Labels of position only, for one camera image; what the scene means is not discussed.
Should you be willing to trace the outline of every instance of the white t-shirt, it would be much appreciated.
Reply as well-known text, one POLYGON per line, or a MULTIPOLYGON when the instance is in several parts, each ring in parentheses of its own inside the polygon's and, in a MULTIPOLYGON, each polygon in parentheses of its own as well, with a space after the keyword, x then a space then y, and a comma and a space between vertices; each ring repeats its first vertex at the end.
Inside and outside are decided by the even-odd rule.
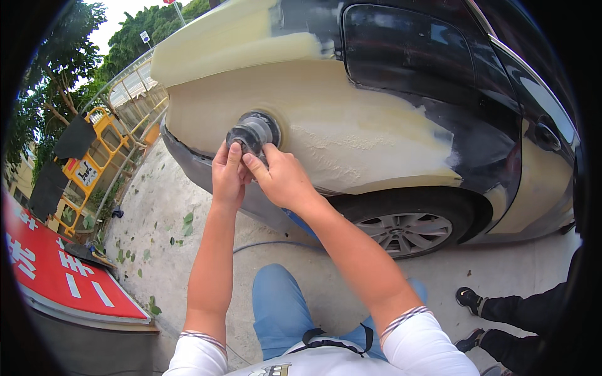
MULTIPOLYGON (((224 347, 203 333, 183 333, 165 376, 223 376, 228 372, 224 347)), ((389 362, 362 358, 346 348, 307 348, 299 342, 284 355, 231 372, 229 376, 352 376, 352 375, 474 375, 479 372, 471 360, 458 351, 439 323, 425 307, 414 308, 395 319, 381 336, 383 353, 389 362)), ((312 341, 321 341, 315 337, 312 341)), ((334 339, 361 349, 357 344, 334 339)))

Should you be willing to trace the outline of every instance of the blue jeans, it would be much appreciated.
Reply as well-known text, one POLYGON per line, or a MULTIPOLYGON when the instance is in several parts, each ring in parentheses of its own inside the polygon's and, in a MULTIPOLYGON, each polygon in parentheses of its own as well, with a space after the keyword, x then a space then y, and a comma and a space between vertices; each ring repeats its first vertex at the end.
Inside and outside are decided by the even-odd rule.
MULTIPOLYGON (((412 278, 408 278, 408 282, 420 299, 426 302, 424 285, 412 278)), ((301 341, 306 331, 315 328, 297 281, 280 264, 266 265, 257 272, 253 281, 253 314, 253 328, 261 344, 264 360, 283 355, 301 341)), ((372 316, 364 320, 363 324, 374 330, 372 348, 368 355, 386 361, 372 316)), ((365 330, 361 325, 344 336, 329 337, 366 346, 365 330)))

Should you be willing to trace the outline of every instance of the wheel arch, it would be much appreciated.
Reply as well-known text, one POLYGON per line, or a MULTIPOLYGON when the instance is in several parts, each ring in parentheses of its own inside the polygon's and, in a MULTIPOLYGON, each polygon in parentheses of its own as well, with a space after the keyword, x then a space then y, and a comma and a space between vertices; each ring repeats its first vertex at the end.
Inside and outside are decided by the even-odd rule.
POLYGON ((466 201, 470 202, 470 205, 474 212, 473 223, 470 225, 468 230, 458 239, 458 244, 461 244, 469 239, 475 237, 480 233, 490 222, 493 217, 493 206, 489 200, 474 191, 470 191, 464 188, 456 188, 450 186, 413 186, 408 188, 391 188, 382 191, 372 191, 362 194, 340 194, 337 196, 327 197, 326 199, 336 209, 342 202, 348 200, 361 200, 363 197, 371 197, 375 194, 382 194, 384 192, 403 194, 408 191, 431 191, 432 194, 438 192, 447 191, 449 194, 455 194, 461 196, 466 201))

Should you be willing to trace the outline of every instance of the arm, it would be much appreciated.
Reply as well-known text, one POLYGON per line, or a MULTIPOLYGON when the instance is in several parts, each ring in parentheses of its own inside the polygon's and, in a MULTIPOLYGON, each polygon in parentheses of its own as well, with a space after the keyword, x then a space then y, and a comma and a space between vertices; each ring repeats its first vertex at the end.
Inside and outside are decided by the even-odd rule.
POLYGON ((184 330, 226 343, 226 311, 232 299, 234 221, 250 176, 240 164, 240 145, 224 142, 213 160, 213 200, 188 280, 184 330))
POLYGON ((377 331, 422 302, 385 250, 341 216, 311 185, 301 163, 266 144, 269 171, 256 157, 243 161, 276 205, 299 215, 315 232, 352 291, 366 305, 377 331))

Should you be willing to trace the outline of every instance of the hand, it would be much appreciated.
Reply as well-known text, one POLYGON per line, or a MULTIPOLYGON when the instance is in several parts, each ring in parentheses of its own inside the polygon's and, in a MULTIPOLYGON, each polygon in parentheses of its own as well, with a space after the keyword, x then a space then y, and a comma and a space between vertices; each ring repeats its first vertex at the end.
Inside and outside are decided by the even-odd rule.
POLYGON ((281 208, 292 210, 298 215, 310 208, 322 196, 316 192, 305 169, 291 153, 282 153, 273 144, 263 147, 270 169, 252 154, 243 155, 255 179, 268 199, 281 208))
POLYGON ((222 143, 213 159, 213 203, 238 210, 244 199, 244 186, 251 182, 252 175, 240 162, 240 144, 232 143, 230 150, 226 141, 222 143))

